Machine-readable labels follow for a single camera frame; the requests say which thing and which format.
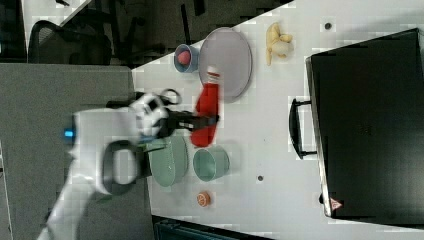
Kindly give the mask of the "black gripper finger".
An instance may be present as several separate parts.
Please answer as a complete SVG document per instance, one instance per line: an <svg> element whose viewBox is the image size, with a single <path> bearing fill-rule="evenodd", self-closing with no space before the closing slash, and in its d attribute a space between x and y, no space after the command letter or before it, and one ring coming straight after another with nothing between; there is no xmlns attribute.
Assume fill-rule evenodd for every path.
<svg viewBox="0 0 424 240"><path fill-rule="evenodd" d="M217 124L219 116L189 116L182 120L181 126L185 129L203 129Z"/></svg>

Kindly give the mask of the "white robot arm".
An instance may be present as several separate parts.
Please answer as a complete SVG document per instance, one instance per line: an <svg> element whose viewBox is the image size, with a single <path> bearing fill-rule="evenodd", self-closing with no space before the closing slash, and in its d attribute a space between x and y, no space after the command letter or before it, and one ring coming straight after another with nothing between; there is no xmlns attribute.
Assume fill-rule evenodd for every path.
<svg viewBox="0 0 424 240"><path fill-rule="evenodd" d="M212 143L220 120L217 93L202 93L193 111L173 111L164 93L136 92L127 100L73 114L74 137L68 176L37 240L77 240L87 204L96 194L122 195L140 176L143 147L191 132L192 143Z"/></svg>

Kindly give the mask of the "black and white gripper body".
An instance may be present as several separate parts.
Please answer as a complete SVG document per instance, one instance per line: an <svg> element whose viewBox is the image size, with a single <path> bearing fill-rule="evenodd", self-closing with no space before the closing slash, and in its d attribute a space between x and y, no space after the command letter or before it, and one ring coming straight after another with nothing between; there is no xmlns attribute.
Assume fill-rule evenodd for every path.
<svg viewBox="0 0 424 240"><path fill-rule="evenodd" d="M142 140L155 140L171 136L177 129L194 130L192 114L187 111L172 111L168 97L155 93L137 92L129 104L135 113L136 127Z"/></svg>

